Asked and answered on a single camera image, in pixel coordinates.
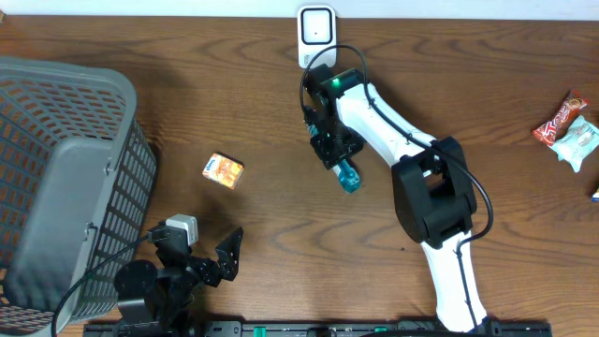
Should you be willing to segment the blue Listerine mouthwash bottle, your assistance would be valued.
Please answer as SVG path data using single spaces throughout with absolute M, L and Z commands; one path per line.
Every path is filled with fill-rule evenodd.
M 347 159 L 334 166 L 332 170 L 345 192 L 354 193 L 361 187 L 359 174 Z

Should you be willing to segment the orange Kleenex tissue pack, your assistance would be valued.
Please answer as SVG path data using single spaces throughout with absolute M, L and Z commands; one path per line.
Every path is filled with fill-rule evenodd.
M 213 181 L 234 189 L 244 171 L 244 165 L 222 154 L 214 153 L 202 171 L 202 175 Z

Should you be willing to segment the red brown chocolate bar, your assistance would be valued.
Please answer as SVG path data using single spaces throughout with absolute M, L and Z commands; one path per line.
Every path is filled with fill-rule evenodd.
M 557 140 L 558 132 L 588 104 L 589 100 L 582 97 L 578 90 L 570 90 L 556 114 L 532 131 L 533 137 L 552 146 Z

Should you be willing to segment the teal white pack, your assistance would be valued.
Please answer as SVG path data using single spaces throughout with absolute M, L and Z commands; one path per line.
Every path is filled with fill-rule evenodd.
M 578 173 L 584 159 L 598 146 L 598 128 L 582 115 L 570 125 L 566 134 L 554 142 L 550 149 L 559 161 L 565 160 Z

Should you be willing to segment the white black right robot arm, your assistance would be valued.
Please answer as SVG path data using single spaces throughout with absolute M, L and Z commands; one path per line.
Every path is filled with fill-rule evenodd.
M 453 332 L 479 331 L 487 313 L 469 243 L 477 204 L 461 146 L 411 125 L 356 68 L 336 74 L 317 66 L 305 73 L 301 90 L 313 101 L 304 121 L 324 167 L 340 171 L 364 145 L 383 158 L 399 223 L 429 264 L 438 319 Z

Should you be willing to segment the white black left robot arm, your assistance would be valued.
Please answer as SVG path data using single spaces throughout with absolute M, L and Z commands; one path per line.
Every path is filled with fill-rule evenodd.
M 238 227 L 215 252 L 217 260 L 192 255 L 187 231 L 159 223 L 148 232 L 163 267 L 147 259 L 125 264 L 113 284 L 122 321 L 112 329 L 115 336 L 201 336 L 202 324 L 187 306 L 193 293 L 204 286 L 217 287 L 232 281 L 239 272 L 243 229 Z

